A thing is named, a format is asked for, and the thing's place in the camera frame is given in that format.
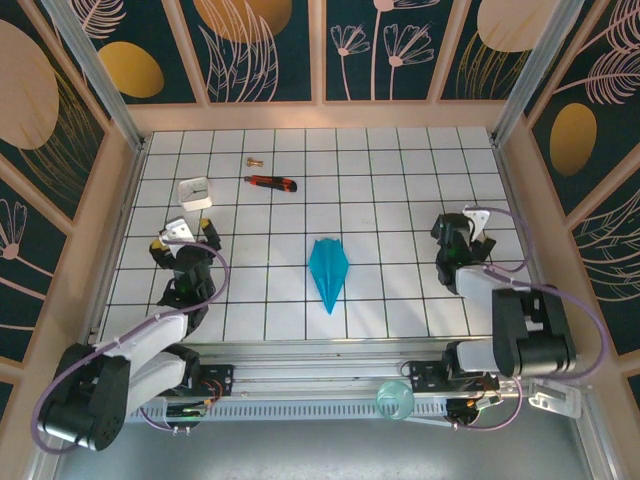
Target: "screw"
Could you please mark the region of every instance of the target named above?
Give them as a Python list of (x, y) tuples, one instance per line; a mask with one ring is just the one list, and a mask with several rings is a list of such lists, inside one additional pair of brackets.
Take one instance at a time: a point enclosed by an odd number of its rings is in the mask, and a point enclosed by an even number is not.
[(264, 162), (262, 160), (256, 160), (255, 158), (249, 157), (247, 159), (247, 167), (262, 167)]

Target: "yellow circle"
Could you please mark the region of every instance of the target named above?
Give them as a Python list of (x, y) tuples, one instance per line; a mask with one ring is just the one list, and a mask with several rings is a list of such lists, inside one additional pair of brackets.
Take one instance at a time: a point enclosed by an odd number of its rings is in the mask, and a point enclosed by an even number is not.
[[(250, 33), (245, 0), (194, 0), (193, 3), (204, 23), (222, 38), (241, 43), (261, 39), (260, 34)], [(284, 30), (291, 18), (291, 0), (246, 0), (246, 3), (258, 22), (260, 17), (264, 18), (273, 36)]]
[(0, 138), (22, 149), (44, 145), (58, 121), (56, 74), (22, 30), (0, 20)]
[(109, 43), (100, 49), (98, 56), (122, 93), (149, 98), (164, 87), (164, 76), (158, 62), (133, 43)]
[(585, 166), (596, 144), (598, 124), (589, 107), (570, 103), (564, 107), (551, 128), (551, 164), (558, 173), (570, 177)]
[[(531, 50), (560, 1), (482, 0), (478, 10), (480, 39), (487, 47), (499, 52)], [(576, 18), (570, 22), (565, 35)]]

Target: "brass screw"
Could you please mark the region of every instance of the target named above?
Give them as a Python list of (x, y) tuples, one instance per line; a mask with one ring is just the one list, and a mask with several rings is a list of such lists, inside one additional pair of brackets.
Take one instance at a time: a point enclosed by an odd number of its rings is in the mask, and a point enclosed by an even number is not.
[(247, 167), (262, 167), (264, 162), (262, 160), (256, 160), (255, 158), (249, 157), (247, 159)]

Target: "red box cutter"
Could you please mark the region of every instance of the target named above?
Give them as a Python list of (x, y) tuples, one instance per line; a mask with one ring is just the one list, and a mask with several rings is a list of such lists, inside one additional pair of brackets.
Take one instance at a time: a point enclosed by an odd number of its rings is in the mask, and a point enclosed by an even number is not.
[(290, 178), (252, 175), (250, 177), (244, 177), (244, 181), (249, 182), (251, 185), (257, 185), (258, 187), (274, 188), (276, 190), (282, 190), (283, 192), (298, 191), (298, 184)]

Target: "table surface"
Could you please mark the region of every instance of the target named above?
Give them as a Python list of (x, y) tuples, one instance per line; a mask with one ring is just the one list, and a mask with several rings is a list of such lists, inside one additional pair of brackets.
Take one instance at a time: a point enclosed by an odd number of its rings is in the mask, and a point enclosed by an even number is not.
[[(248, 157), (264, 166), (248, 167)], [(252, 186), (245, 175), (286, 176), (298, 191)], [(177, 185), (199, 176), (210, 179), (214, 205), (185, 212)], [(440, 213), (475, 204), (509, 209), (481, 127), (156, 132), (101, 337), (155, 308), (173, 274), (148, 248), (178, 216), (194, 232), (211, 219), (232, 267), (228, 291), (190, 343), (488, 335), (489, 312), (438, 282), (430, 236)], [(485, 232), (497, 240), (493, 262), (523, 259), (510, 218), (494, 214)], [(331, 315), (306, 267), (322, 238), (340, 240), (350, 263)], [(212, 277), (222, 283), (217, 263)], [(528, 280), (526, 270), (518, 278)]]

